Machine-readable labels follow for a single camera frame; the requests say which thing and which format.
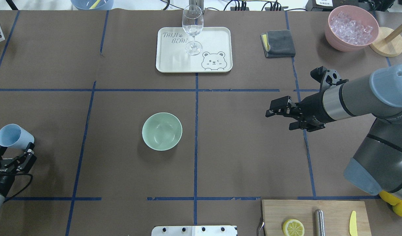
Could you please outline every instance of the green bowl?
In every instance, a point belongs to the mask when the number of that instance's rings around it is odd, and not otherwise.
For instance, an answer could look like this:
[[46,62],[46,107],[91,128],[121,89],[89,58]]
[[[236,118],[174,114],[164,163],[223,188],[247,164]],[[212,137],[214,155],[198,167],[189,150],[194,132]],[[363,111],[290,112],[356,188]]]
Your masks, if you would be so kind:
[[182,124],[176,116],[160,112],[147,119],[142,133],[147,146],[156,151],[166,151],[176,146],[182,137]]

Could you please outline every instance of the pink bowl of ice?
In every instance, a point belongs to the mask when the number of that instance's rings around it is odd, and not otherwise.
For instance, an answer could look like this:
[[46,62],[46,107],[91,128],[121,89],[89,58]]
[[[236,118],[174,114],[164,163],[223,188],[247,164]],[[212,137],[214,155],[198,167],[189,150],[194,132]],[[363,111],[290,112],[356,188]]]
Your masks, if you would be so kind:
[[379,24],[365,9],[339,6],[332,10],[325,27],[325,37],[333,48],[352,52],[367,47],[379,34]]

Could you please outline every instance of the white floor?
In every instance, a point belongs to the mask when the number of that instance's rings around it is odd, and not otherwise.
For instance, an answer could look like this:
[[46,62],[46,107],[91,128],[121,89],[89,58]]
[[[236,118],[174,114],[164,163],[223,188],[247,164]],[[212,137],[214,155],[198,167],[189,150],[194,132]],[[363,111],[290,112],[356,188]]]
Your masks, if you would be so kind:
[[[113,8],[127,10],[161,10],[166,4],[161,0],[111,0],[114,1]],[[308,0],[279,0],[283,6],[288,6],[288,9],[305,8]],[[17,8],[20,10],[76,10],[70,0],[13,0]],[[171,0],[171,4],[184,8],[189,3],[189,0]],[[212,7],[223,10],[228,0],[204,0],[204,7]],[[248,2],[249,10],[261,10],[265,2]],[[389,11],[402,12],[402,5],[397,4],[389,9]],[[168,10],[177,8],[169,6]],[[0,10],[10,10],[6,0],[0,0]]]

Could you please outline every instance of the wine glass base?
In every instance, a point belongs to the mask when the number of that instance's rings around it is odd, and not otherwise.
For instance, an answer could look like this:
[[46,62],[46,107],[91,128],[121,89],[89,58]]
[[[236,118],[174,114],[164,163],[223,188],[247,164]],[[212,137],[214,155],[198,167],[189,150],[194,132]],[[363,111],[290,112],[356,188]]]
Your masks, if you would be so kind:
[[189,42],[189,43],[186,44],[185,50],[189,55],[195,56],[195,55],[198,55],[198,54],[201,53],[202,45],[201,45],[201,43],[199,43],[197,41],[195,41],[195,43],[194,42]]

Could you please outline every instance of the yellow utensil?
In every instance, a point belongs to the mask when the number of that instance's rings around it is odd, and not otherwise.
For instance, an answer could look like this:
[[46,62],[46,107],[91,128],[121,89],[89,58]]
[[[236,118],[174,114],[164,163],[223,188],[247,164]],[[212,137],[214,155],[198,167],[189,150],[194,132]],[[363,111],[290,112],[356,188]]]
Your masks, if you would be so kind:
[[95,9],[99,2],[100,0],[96,0],[96,2],[89,9]]
[[355,211],[351,212],[350,217],[350,234],[351,236],[357,236],[357,216]]

